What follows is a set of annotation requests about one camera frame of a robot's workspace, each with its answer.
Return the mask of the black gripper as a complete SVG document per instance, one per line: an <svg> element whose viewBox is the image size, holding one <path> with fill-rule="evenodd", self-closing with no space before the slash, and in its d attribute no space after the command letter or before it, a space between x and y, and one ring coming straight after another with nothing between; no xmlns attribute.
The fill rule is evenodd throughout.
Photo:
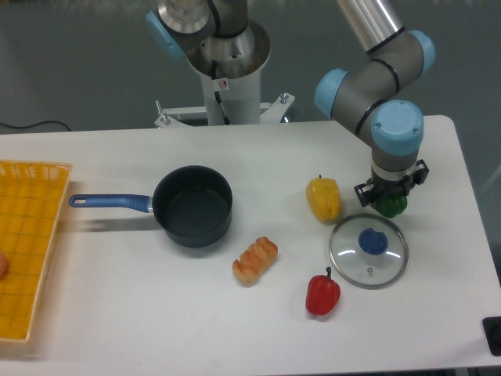
<svg viewBox="0 0 501 376"><path fill-rule="evenodd" d="M375 172L371 176L372 183L362 183L354 187L359 203L365 207L376 208L379 200L387 197L408 196L415 187L424 184L429 173L426 162L421 159L416 161L409 175L391 181L384 179Z"/></svg>

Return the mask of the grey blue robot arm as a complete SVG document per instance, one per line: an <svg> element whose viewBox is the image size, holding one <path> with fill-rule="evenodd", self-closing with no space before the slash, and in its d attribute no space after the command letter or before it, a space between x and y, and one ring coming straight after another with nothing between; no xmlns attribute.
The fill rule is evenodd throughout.
<svg viewBox="0 0 501 376"><path fill-rule="evenodd" d="M370 179L355 192L362 206L392 217L429 172L418 159L424 117L396 95L433 64L434 44L420 31L407 31L386 1L338 5L369 62L356 74L331 70L317 85L314 102L371 148ZM249 18L245 1L161 1L146 23L165 53L185 56L198 73L210 125L263 119L261 69L271 46L265 29Z"/></svg>

